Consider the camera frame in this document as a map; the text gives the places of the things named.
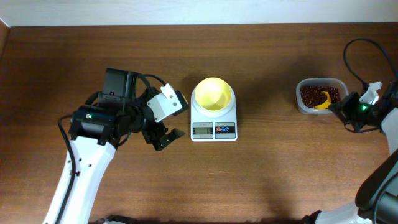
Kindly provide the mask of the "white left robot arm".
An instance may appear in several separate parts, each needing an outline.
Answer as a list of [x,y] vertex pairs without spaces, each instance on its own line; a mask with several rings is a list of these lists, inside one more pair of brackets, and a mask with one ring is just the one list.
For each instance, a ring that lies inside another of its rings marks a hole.
[[67,116],[70,129],[58,121],[67,156],[44,223],[88,223],[101,179],[131,134],[142,133],[156,151],[184,135],[163,123],[188,109],[184,95],[166,83],[157,90],[149,78],[107,68],[103,89]]

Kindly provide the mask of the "yellow plastic measuring scoop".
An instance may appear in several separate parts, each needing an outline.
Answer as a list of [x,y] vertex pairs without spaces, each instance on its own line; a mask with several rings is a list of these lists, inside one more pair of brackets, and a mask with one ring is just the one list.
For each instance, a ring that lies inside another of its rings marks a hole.
[[323,91],[322,93],[326,96],[326,100],[323,103],[315,106],[315,109],[317,110],[326,110],[331,105],[331,98],[329,93],[327,91]]

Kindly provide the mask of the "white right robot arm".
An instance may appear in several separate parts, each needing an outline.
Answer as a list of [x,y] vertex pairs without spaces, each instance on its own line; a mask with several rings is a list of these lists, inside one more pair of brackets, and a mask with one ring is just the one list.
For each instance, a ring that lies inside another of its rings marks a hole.
[[331,111],[363,133],[364,126],[387,138],[389,157],[362,183],[355,201],[331,211],[316,211],[300,220],[309,224],[397,223],[397,79],[391,81],[375,104],[356,92],[330,105]]

